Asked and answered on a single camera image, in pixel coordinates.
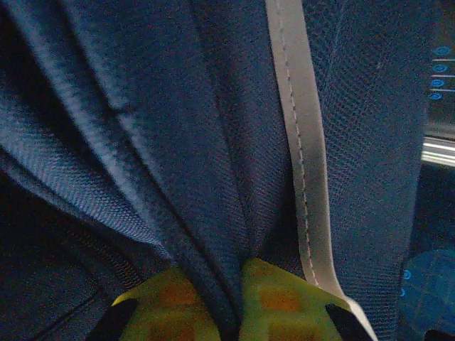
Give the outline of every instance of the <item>padded strap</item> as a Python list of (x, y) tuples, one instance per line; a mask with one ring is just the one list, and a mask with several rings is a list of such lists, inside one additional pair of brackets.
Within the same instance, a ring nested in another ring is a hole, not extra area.
[(305, 278), (348, 301), (370, 336), (377, 340), (361, 307), (344, 295), (333, 266), (326, 147), (301, 1), (266, 2), (274, 66), (291, 153), (299, 251)]

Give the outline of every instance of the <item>stitching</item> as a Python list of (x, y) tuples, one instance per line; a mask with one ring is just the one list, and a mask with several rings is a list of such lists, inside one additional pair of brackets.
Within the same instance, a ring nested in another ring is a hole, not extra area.
[(301, 166), (302, 185), (303, 185), (303, 192), (304, 192), (304, 220), (305, 220), (305, 234), (306, 234), (306, 250), (307, 250), (307, 254), (308, 254), (311, 275), (313, 276), (314, 283), (316, 284), (317, 287), (319, 287), (319, 282), (316, 279), (316, 273), (314, 272), (313, 260), (311, 258), (310, 233), (309, 233), (309, 221), (308, 221), (308, 205), (306, 203), (306, 191), (305, 191), (306, 183), (305, 183), (304, 155), (303, 155), (303, 151), (302, 151), (299, 122), (297, 120), (296, 103), (294, 100), (294, 91), (292, 88), (291, 73), (289, 71), (289, 59), (288, 59), (287, 52), (286, 52), (287, 48), (286, 48), (286, 41), (284, 39), (283, 20), (281, 17), (282, 11), (281, 11), (281, 6), (280, 6), (280, 0), (276, 0), (275, 3), (277, 4), (277, 14), (278, 14), (278, 18), (279, 18), (279, 32), (280, 32), (280, 36), (281, 36), (282, 50), (283, 50), (283, 54), (284, 54), (284, 65), (286, 67), (287, 82), (288, 82), (290, 97), (291, 97), (292, 113), (294, 115), (294, 123), (295, 123), (295, 127), (296, 127), (296, 132), (297, 132), (297, 141), (299, 142), (299, 162), (300, 162), (300, 166)]

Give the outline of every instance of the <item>gray strap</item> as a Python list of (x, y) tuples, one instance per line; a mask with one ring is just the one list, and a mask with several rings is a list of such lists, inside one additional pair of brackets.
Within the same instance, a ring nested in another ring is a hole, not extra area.
[(301, 0), (266, 0), (269, 33), (291, 152), (299, 251), (306, 280), (348, 301), (377, 340), (360, 306), (336, 278), (328, 207), (326, 146)]

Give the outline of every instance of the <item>gray webbing strap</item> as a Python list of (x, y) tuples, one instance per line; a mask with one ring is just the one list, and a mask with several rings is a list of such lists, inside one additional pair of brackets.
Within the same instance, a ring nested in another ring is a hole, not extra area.
[(299, 251), (306, 280), (350, 303), (372, 336), (360, 306), (336, 278), (328, 206), (326, 146), (301, 0), (266, 0), (269, 33), (291, 153)]

